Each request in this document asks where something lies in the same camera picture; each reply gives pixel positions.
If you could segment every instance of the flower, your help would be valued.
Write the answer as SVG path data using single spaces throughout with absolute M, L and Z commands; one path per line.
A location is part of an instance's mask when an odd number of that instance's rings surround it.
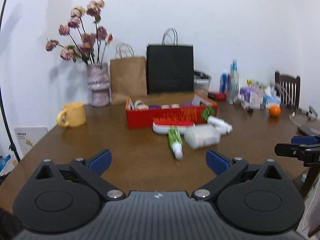
M 57 42 L 55 42 L 55 41 L 48 41 L 47 42 L 47 44 L 46 44 L 46 46 L 45 46 L 45 49 L 47 50 L 47 51 L 51 51 L 51 50 L 53 50 L 55 47 L 57 47 Z
M 101 8 L 104 7 L 104 1 L 91 1 L 87 6 L 87 14 L 93 17 L 100 16 Z
M 75 6 L 71 11 L 71 18 L 81 18 L 85 14 L 85 9 L 82 6 Z
M 79 28 L 80 26 L 80 19 L 78 17 L 73 17 L 68 21 L 68 26 L 70 28 Z
M 83 44 L 78 44 L 80 54 L 90 54 L 92 52 L 92 47 L 86 48 Z
M 82 34 L 81 41 L 82 41 L 83 46 L 86 49 L 91 48 L 94 45 L 95 40 L 96 40 L 96 34 L 95 33 L 91 33 L 91 34 L 84 33 L 84 34 Z
M 107 30 L 105 27 L 100 26 L 97 30 L 97 39 L 98 41 L 105 40 L 108 36 Z
M 68 25 L 62 25 L 62 24 L 60 24 L 59 34 L 60 34 L 61 36 L 68 36 L 68 35 L 70 34 L 69 26 L 68 26 Z
M 60 57 L 66 61 L 69 61 L 71 59 L 74 58 L 74 50 L 73 49 L 68 49 L 68 48 L 64 48 L 61 52 L 60 52 Z
M 110 33 L 110 35 L 108 36 L 108 43 L 110 43 L 113 40 L 112 34 Z

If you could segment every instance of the light stand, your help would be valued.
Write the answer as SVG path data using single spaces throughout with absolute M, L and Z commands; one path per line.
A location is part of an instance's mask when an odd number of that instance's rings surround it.
M 1 10 L 1 14 L 0 14 L 0 32 L 1 32 L 1 25 L 2 25 L 4 7 L 5 7 L 6 2 L 7 2 L 7 0 L 3 1 L 2 10 Z M 11 136 L 11 133 L 10 133 L 10 130 L 9 130 L 7 118 L 6 118 L 5 112 L 4 112 L 4 106 L 3 106 L 2 94 L 1 94 L 1 87 L 0 87 L 0 109 L 1 109 L 1 114 L 2 114 L 2 119 L 3 119 L 3 122 L 4 122 L 5 130 L 7 131 L 7 135 L 8 135 L 9 141 L 10 141 L 9 150 L 12 150 L 14 152 L 14 155 L 16 156 L 17 161 L 19 162 L 20 161 L 20 157 L 18 155 L 17 148 L 16 148 L 16 146 L 15 146 L 13 140 L 12 140 L 12 136 Z

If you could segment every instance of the green spray bottle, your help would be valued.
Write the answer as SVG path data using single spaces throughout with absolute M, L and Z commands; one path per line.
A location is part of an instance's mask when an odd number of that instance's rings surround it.
M 182 154 L 182 140 L 180 133 L 176 126 L 172 126 L 168 131 L 170 147 L 174 153 L 177 160 L 183 158 Z

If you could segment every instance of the gray ribbed panel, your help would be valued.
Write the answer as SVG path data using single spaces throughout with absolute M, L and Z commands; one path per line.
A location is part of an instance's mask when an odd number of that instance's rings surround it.
M 185 192 L 131 192 L 122 201 L 108 202 L 100 215 L 76 231 L 37 235 L 23 231 L 16 240 L 298 240 L 295 232 L 255 236 L 223 222 L 207 202 Z

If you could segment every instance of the blue gripper pad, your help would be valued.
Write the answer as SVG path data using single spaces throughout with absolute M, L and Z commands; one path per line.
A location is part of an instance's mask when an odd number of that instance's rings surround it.
M 111 165 L 111 152 L 109 150 L 104 150 L 87 161 L 89 163 L 88 169 L 101 176 Z
M 311 144 L 318 144 L 319 141 L 318 141 L 318 138 L 314 136 L 294 136 L 291 139 L 291 143 L 311 145 Z
M 207 162 L 207 166 L 217 175 L 219 176 L 225 170 L 230 168 L 230 164 L 228 161 L 221 158 L 218 154 L 216 154 L 212 150 L 208 150 L 205 155 L 205 160 Z

